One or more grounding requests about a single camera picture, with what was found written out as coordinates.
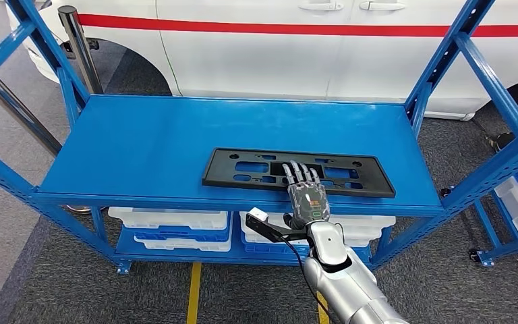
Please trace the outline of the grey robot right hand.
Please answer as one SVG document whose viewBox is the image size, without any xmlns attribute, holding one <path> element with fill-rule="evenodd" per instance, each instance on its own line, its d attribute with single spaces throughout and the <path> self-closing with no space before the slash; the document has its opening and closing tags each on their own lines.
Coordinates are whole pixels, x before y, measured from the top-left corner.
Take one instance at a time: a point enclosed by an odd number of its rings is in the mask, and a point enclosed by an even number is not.
<svg viewBox="0 0 518 324">
<path fill-rule="evenodd" d="M 293 230 L 300 230 L 314 221 L 328 221 L 330 206 L 318 172 L 293 160 L 283 163 L 282 168 L 293 210 L 292 214 L 284 214 L 285 224 Z"/>
</svg>

